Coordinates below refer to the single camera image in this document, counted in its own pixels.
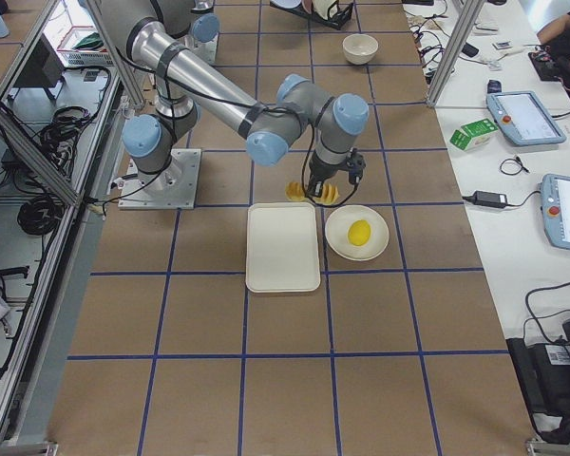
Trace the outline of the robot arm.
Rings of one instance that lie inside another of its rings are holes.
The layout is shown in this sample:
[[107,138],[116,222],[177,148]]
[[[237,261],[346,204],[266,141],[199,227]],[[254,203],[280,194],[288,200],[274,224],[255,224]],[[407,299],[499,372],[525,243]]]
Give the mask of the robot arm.
[[167,33],[190,48],[204,62],[216,61],[220,21],[214,1],[160,1]]
[[353,145],[369,119],[361,97],[333,96],[297,74],[288,75],[269,107],[204,62],[181,38],[196,18],[193,1],[103,1],[99,7],[106,34],[129,62],[164,81],[160,97],[172,109],[183,102],[202,106],[246,141],[251,159],[277,164],[308,126],[318,135],[302,182],[305,197],[322,204],[333,201],[327,181],[348,174],[352,186],[362,180],[365,161]]

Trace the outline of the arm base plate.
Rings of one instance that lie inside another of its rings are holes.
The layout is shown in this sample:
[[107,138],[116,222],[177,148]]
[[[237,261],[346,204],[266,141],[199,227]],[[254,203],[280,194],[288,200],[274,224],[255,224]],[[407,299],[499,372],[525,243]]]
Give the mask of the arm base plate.
[[122,210],[191,210],[195,207],[201,150],[173,148],[171,162],[157,177],[138,171],[129,159],[128,174],[135,174],[118,188]]

